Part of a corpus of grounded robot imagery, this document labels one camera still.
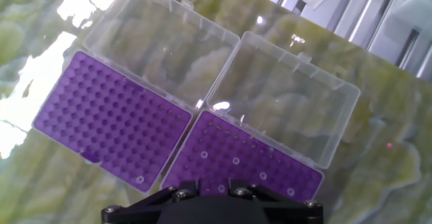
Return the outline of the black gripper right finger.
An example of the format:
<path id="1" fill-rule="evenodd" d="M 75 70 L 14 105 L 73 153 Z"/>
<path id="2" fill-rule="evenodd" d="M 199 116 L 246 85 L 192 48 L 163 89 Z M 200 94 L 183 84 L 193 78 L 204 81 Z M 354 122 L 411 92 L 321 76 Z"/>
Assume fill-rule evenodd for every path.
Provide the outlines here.
<path id="1" fill-rule="evenodd" d="M 245 179 L 229 180 L 229 197 L 242 200 L 234 207 L 243 223 L 323 224 L 323 205 L 316 200 L 297 202 Z"/>

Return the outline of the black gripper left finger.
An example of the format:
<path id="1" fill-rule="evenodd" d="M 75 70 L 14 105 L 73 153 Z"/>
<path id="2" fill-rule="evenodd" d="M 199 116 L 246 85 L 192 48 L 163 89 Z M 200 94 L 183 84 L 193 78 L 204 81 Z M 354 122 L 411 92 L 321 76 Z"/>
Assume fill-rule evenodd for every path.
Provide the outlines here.
<path id="1" fill-rule="evenodd" d="M 109 205 L 101 211 L 101 223 L 156 224 L 162 212 L 171 205 L 200 196 L 199 187 L 199 180 L 181 181 L 178 186 L 163 188 L 130 206 Z"/>

